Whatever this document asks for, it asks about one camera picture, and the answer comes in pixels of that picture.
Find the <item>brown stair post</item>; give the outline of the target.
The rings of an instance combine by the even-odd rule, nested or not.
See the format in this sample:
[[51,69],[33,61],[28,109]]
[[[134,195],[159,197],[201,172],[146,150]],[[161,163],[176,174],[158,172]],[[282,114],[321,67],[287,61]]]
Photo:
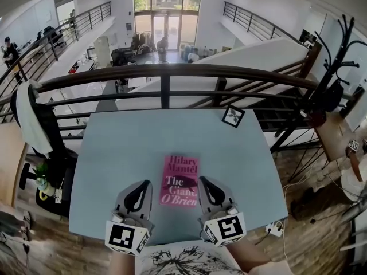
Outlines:
[[309,75],[310,70],[316,62],[316,59],[319,56],[322,48],[322,44],[315,42],[311,50],[308,52],[307,58],[298,73],[299,78],[305,79]]

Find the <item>black hanging bag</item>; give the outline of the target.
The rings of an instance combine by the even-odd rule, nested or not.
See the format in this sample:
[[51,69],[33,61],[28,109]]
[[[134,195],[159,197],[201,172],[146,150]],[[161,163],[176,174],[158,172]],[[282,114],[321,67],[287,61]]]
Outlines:
[[339,102],[342,99],[343,92],[344,88],[339,80],[334,81],[333,84],[325,91],[324,109],[326,112],[332,112],[333,110],[336,109],[336,107],[338,107]]

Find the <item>light wooden desk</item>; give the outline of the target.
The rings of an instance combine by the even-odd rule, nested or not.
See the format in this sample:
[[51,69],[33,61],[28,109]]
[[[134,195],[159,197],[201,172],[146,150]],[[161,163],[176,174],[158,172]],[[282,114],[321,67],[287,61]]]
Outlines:
[[28,145],[17,123],[0,124],[0,202],[14,207]]

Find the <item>dark wooden side table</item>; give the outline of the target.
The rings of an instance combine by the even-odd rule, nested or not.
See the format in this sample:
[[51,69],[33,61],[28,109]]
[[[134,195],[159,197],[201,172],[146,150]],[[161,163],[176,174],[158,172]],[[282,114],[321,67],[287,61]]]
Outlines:
[[349,142],[357,139],[345,119],[336,112],[327,112],[326,121],[316,127],[315,132],[329,162],[344,157]]

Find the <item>white power strip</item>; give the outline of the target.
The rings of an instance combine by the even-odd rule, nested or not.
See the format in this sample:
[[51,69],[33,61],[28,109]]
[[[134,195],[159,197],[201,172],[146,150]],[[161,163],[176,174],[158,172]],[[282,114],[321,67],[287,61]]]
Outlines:
[[276,237],[281,237],[283,235],[283,222],[282,221],[276,221],[268,224],[266,226],[266,232],[269,235],[273,235]]

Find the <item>white metal rack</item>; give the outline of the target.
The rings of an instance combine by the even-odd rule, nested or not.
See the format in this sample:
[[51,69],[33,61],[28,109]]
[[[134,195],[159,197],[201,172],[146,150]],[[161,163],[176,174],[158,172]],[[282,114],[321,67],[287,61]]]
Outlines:
[[353,253],[352,266],[367,267],[367,199],[356,203],[341,216],[341,224],[352,226],[349,245],[342,246],[339,251]]

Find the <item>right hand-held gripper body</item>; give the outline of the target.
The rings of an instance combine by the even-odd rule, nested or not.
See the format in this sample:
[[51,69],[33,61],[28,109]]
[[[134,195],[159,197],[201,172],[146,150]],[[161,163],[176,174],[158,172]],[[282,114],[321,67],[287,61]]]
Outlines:
[[225,184],[201,176],[198,194],[202,216],[200,238],[220,248],[241,240],[246,235],[244,216],[237,208],[232,190]]

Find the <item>black office chair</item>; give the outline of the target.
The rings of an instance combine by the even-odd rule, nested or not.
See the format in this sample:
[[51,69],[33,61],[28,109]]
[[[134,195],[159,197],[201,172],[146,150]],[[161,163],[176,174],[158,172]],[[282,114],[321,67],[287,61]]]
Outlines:
[[[16,97],[17,91],[15,91],[11,96],[10,108],[17,124],[19,125],[17,110],[15,107]],[[53,150],[49,154],[49,158],[46,158],[31,147],[36,155],[35,168],[39,164],[45,162],[48,165],[49,170],[48,180],[56,189],[55,195],[53,197],[48,197],[45,201],[42,201],[39,198],[39,190],[36,189],[36,204],[52,214],[69,218],[72,185],[78,154],[65,146],[53,109],[46,104],[38,103],[34,96],[31,97],[31,105],[50,141],[50,145]],[[36,182],[36,175],[33,171],[30,172],[29,168],[30,164],[25,163],[22,170],[21,180],[19,182],[19,187],[21,189],[25,188],[26,181],[28,179],[32,179]]]

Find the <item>potted plant in yellow mug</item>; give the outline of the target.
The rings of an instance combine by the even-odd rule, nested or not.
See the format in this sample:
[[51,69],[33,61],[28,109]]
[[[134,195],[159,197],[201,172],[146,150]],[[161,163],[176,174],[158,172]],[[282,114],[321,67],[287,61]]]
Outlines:
[[48,165],[43,162],[33,169],[36,175],[37,189],[39,190],[39,198],[42,201],[47,200],[48,197],[53,197],[56,193],[56,189],[51,185],[49,178]]

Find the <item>black coat rack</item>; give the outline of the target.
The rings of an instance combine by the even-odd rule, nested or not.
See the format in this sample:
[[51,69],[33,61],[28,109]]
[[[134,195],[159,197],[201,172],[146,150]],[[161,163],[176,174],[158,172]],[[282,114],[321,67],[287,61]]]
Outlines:
[[321,35],[319,33],[316,33],[316,37],[319,39],[320,43],[327,51],[328,58],[324,61],[324,68],[326,69],[326,72],[314,90],[310,88],[307,90],[302,100],[300,101],[300,104],[297,106],[295,112],[291,114],[291,116],[288,118],[282,128],[276,132],[275,136],[278,139],[271,146],[271,153],[278,151],[280,146],[296,130],[299,123],[304,120],[312,111],[315,110],[317,102],[321,100],[321,96],[324,94],[329,82],[340,68],[345,66],[355,68],[359,67],[359,65],[355,62],[344,60],[349,48],[353,44],[367,45],[360,40],[350,41],[350,36],[355,25],[355,18],[351,17],[351,19],[347,21],[346,15],[342,15],[342,19],[338,19],[337,22],[342,30],[342,41],[335,58],[331,58],[331,53],[327,44],[325,43]]

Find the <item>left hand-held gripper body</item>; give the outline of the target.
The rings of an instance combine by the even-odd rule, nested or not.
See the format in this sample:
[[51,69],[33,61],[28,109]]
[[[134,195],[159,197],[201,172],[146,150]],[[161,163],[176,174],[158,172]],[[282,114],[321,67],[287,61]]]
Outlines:
[[136,182],[121,191],[112,217],[106,222],[105,245],[109,249],[138,256],[147,244],[154,225],[150,222],[153,186]]

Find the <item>long black mezzanine railing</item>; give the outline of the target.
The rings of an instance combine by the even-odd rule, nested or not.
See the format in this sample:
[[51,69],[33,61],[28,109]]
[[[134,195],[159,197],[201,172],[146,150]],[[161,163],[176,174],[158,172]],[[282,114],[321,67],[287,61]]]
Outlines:
[[0,97],[13,93],[21,82],[39,80],[61,55],[112,15],[111,2],[73,15],[57,28],[47,27],[41,36],[19,53],[19,58],[0,77]]

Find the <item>short black mezzanine railing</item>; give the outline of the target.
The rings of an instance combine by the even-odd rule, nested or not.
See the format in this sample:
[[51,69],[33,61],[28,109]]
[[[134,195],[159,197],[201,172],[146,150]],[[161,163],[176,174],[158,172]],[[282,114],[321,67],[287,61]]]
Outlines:
[[272,40],[280,37],[289,38],[295,42],[298,41],[291,34],[267,19],[227,1],[224,2],[223,16],[241,26],[247,33],[252,34],[260,41]]

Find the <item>pink paperback book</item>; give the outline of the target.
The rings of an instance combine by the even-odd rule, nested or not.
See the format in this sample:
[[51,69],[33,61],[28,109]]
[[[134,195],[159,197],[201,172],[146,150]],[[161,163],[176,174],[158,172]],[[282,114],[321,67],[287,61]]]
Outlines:
[[165,157],[159,204],[194,208],[198,202],[199,161],[185,156]]

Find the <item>black picture frame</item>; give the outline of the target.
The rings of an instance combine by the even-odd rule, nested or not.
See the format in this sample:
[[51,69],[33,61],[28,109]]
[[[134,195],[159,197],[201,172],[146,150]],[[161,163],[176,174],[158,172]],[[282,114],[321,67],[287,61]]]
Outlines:
[[229,104],[222,117],[222,122],[237,128],[245,115],[245,110]]

